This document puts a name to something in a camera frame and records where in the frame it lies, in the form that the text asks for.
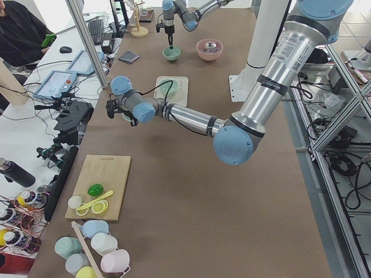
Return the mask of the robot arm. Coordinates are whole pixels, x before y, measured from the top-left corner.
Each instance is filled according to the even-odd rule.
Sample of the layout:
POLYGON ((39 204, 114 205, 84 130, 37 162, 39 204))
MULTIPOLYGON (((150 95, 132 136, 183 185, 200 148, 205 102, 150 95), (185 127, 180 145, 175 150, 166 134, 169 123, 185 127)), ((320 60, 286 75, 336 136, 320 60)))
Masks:
POLYGON ((252 66, 234 80, 242 89, 245 101, 227 120, 221 120, 181 105, 167 97, 148 98, 132 87, 125 76, 111 82, 107 115, 122 113, 133 126, 158 116, 175 121, 184 128, 213 138, 213 149, 223 162, 238 165, 246 162, 265 135, 265 124, 303 65, 319 45, 334 43, 340 23, 351 1, 262 1, 249 56, 261 46, 261 68, 252 66))
POLYGON ((183 27, 188 32, 191 32, 197 28, 203 16, 206 16, 208 13, 211 13, 218 8, 228 5, 230 2, 231 1, 219 0, 208 1, 200 8, 190 12, 187 8, 186 1, 162 1, 163 19, 160 23, 156 24, 156 31, 160 32, 162 28, 165 30, 165 34, 168 36, 169 48, 173 49, 173 34, 175 33, 174 16, 176 14, 179 16, 183 27))

